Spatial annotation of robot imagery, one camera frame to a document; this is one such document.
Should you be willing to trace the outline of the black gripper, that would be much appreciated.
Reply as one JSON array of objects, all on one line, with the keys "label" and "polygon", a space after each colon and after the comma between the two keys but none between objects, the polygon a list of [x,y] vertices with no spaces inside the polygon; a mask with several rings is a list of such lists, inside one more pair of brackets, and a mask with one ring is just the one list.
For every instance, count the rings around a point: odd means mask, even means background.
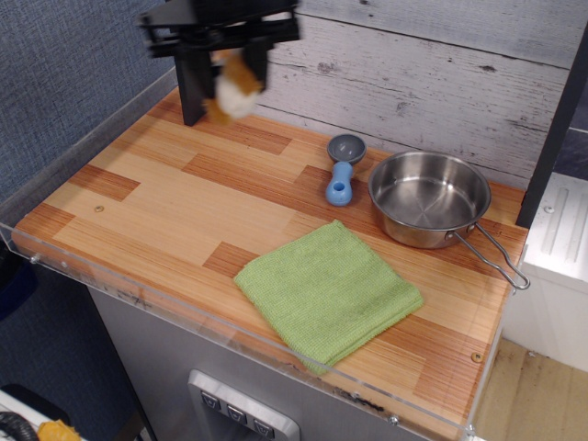
[{"label": "black gripper", "polygon": [[175,56],[183,107],[214,97],[209,52],[243,49],[243,59],[265,92],[268,53],[298,40],[298,1],[167,1],[137,17],[154,58]]}]

